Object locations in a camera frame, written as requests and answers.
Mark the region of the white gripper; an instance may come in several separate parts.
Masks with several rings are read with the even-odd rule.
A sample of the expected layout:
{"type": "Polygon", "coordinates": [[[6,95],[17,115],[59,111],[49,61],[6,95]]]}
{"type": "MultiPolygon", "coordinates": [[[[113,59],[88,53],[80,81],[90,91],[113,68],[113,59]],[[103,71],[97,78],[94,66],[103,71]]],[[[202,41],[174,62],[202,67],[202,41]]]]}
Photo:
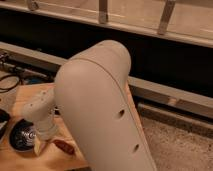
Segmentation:
{"type": "MultiPolygon", "coordinates": [[[[53,120],[38,121],[34,126],[37,137],[43,141],[50,140],[58,133],[58,126],[53,120]]],[[[37,137],[34,140],[34,153],[39,156],[42,151],[42,142],[37,137]]]]}

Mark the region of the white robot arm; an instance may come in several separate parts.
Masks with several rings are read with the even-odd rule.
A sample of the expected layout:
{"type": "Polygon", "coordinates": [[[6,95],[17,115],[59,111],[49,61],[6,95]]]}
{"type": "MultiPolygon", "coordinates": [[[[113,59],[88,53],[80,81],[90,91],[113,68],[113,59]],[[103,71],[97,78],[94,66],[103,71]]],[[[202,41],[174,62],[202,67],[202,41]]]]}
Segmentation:
{"type": "Polygon", "coordinates": [[[22,109],[37,137],[48,140],[58,108],[92,171],[157,171],[127,79],[127,48],[104,40],[71,57],[58,70],[54,86],[36,94],[22,109]]]}

